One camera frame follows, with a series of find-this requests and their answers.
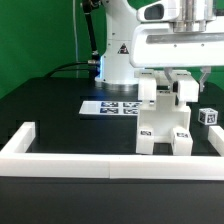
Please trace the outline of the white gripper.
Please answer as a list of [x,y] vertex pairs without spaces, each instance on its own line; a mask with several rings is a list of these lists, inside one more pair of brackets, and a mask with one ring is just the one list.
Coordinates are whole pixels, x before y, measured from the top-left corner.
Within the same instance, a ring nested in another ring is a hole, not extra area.
[[224,14],[215,0],[158,0],[137,10],[130,63],[136,68],[164,68],[170,90],[178,91],[172,68],[202,67],[200,91],[211,66],[224,66]]

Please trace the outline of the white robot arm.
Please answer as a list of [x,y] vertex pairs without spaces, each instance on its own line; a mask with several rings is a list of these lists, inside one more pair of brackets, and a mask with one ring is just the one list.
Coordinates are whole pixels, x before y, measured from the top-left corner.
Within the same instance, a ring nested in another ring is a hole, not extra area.
[[199,67],[201,82],[224,66],[224,9],[215,0],[157,0],[136,10],[127,0],[102,0],[106,10],[106,51],[96,85],[130,91],[138,68]]

